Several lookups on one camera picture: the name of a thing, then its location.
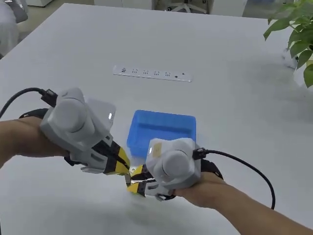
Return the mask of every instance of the blue plastic tray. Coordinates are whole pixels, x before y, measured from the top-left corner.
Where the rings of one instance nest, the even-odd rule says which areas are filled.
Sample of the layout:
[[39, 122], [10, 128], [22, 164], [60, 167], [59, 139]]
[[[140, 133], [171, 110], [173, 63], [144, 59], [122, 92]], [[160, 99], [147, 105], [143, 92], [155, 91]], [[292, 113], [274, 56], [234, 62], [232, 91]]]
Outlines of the blue plastic tray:
[[150, 140], [191, 138], [196, 141], [197, 125], [193, 116], [137, 110], [127, 138], [134, 157], [146, 158]]

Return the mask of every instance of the white chair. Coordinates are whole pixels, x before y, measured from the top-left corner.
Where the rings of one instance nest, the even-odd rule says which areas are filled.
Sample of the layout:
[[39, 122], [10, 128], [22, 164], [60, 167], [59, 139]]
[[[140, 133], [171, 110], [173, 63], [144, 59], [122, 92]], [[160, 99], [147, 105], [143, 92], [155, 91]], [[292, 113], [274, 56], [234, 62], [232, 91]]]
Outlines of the white chair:
[[167, 10], [168, 11], [174, 11], [174, 12], [177, 12], [177, 11], [180, 11], [180, 10], [183, 10], [185, 9], [185, 11], [187, 13], [191, 13], [191, 9], [192, 10], [196, 10], [196, 11], [199, 11], [199, 12], [202, 12], [204, 14], [206, 14], [206, 10], [200, 8], [200, 7], [197, 7], [195, 5], [192, 5], [189, 3], [189, 0], [184, 0], [183, 3], [172, 3], [170, 0], [163, 0], [165, 5], [167, 6]]
[[0, 0], [0, 59], [20, 41], [17, 24], [28, 19], [25, 0]]

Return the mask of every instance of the table surface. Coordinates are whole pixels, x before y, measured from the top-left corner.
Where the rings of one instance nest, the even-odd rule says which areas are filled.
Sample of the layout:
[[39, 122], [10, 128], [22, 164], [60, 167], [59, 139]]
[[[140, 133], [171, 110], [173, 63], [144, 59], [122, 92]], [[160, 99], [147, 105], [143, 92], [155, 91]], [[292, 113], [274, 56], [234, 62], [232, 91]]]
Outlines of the table surface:
[[[0, 106], [26, 87], [80, 87], [116, 105], [112, 135], [122, 146], [135, 110], [193, 115], [200, 146], [262, 170], [277, 210], [312, 227], [313, 96], [282, 65], [289, 32], [264, 42], [266, 28], [261, 19], [64, 4], [1, 60]], [[194, 81], [114, 76], [116, 64], [184, 70]], [[43, 106], [26, 94], [4, 119]], [[209, 158], [229, 184], [270, 205], [255, 172]], [[0, 178], [4, 235], [237, 234], [213, 210], [130, 195], [123, 177], [82, 173], [61, 158], [15, 157]]]

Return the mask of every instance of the green plant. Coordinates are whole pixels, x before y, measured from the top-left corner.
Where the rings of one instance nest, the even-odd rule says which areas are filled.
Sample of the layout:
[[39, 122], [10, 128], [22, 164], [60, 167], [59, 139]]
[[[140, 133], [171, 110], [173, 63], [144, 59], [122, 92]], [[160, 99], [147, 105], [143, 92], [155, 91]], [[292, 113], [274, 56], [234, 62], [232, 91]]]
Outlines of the green plant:
[[[287, 27], [293, 28], [288, 41], [291, 57], [299, 55], [297, 69], [303, 66], [313, 53], [313, 0], [298, 0], [294, 3], [284, 4], [269, 19], [268, 24], [277, 17], [278, 14], [285, 14], [275, 21], [263, 34], [265, 40], [273, 31], [279, 31]], [[313, 64], [304, 70], [304, 81], [307, 87], [313, 85]]]

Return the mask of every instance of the black cable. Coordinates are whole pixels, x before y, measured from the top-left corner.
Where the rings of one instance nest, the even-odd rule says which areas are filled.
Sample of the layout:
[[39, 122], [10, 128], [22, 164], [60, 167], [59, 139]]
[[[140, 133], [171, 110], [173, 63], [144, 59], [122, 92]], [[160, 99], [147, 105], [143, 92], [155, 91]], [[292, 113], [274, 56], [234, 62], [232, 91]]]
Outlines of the black cable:
[[13, 95], [4, 105], [4, 107], [1, 109], [0, 111], [0, 119], [2, 118], [3, 114], [5, 113], [5, 111], [8, 109], [8, 107], [12, 104], [12, 102], [14, 100], [16, 100], [18, 97], [20, 97], [22, 94], [28, 93], [28, 92], [38, 92], [41, 95], [45, 95], [46, 91], [40, 88], [26, 88], [24, 90], [21, 90], [20, 92], [17, 92], [15, 95]]
[[268, 184], [269, 186], [269, 189], [270, 189], [270, 193], [272, 195], [272, 205], [271, 205], [271, 209], [275, 209], [275, 204], [276, 204], [276, 197], [275, 197], [275, 191], [274, 191], [274, 188], [273, 188], [273, 185], [271, 184], [271, 182], [269, 181], [269, 179], [260, 171], [258, 170], [257, 168], [255, 168], [254, 166], [250, 165], [249, 163], [245, 162], [244, 160], [241, 160], [240, 158], [237, 158], [231, 154], [228, 154], [228, 153], [223, 153], [223, 152], [220, 152], [220, 151], [215, 151], [215, 150], [204, 150], [203, 151], [204, 154], [210, 154], [210, 153], [214, 153], [214, 154], [218, 154], [218, 155], [223, 155], [225, 157], [228, 157], [228, 158], [231, 158], [235, 161], [238, 161], [240, 162], [241, 164], [249, 167], [250, 169], [254, 170], [256, 173], [258, 173], [265, 181], [266, 183]]

